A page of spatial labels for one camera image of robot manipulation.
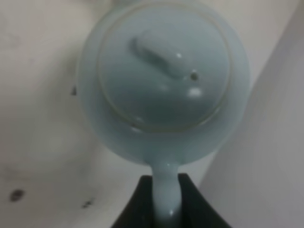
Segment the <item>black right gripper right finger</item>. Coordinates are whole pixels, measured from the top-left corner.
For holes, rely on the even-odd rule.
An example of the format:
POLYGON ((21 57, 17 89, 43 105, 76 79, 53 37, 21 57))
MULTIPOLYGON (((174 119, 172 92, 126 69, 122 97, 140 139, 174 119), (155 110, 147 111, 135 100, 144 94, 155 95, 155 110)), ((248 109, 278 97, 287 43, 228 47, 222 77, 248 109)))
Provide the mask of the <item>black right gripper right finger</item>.
POLYGON ((182 194, 182 228, 231 228, 205 200, 189 175, 178 176, 182 194))

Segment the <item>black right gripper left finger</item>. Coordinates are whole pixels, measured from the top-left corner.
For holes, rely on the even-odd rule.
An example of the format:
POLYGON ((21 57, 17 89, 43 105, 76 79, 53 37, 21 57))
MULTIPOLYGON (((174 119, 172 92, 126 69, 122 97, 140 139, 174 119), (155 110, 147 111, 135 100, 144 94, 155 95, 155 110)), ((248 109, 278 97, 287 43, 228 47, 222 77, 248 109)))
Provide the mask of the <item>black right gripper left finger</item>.
POLYGON ((152 177, 143 175, 113 228, 153 228, 152 177))

